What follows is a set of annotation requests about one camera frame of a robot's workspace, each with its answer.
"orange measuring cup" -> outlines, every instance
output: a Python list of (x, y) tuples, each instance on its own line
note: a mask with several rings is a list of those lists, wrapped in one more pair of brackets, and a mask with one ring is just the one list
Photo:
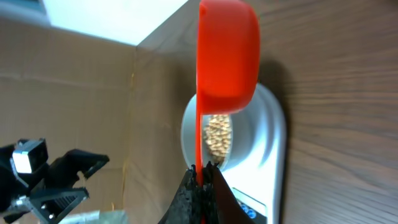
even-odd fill
[(197, 45), (196, 172), (201, 168), (201, 118), (243, 109), (256, 89), (260, 32), (253, 9), (239, 0), (202, 0)]

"grain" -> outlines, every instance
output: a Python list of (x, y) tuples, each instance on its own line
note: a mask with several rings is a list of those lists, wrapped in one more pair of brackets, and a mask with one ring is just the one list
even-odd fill
[(215, 162), (222, 164), (231, 147), (231, 123), (229, 115), (211, 115), (203, 128), (203, 138)]

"white wall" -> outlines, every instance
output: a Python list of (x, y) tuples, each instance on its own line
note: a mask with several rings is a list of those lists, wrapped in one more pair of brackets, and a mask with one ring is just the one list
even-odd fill
[(43, 0), (50, 23), (137, 45), (187, 0)]

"white bowl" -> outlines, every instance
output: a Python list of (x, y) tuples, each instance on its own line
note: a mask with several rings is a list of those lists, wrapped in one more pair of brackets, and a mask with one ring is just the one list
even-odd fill
[[(191, 98), (185, 109), (181, 127), (181, 147), (187, 166), (195, 164), (195, 120), (196, 120), (196, 95)], [(210, 115), (204, 115), (202, 118), (202, 127), (208, 124)], [(221, 171), (228, 170), (245, 160), (251, 150), (252, 135), (249, 124), (246, 122), (245, 113), (239, 112), (231, 114), (229, 121), (231, 123), (231, 144), (224, 159), (220, 164)], [(205, 166), (208, 161), (214, 163), (213, 157), (209, 153), (207, 143), (203, 140), (202, 134), (202, 158)]]

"cardboard box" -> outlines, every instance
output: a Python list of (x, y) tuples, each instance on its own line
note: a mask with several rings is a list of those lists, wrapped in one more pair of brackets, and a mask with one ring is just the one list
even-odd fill
[(49, 163), (78, 148), (110, 162), (76, 212), (123, 208), (135, 48), (0, 19), (0, 145), (45, 138)]

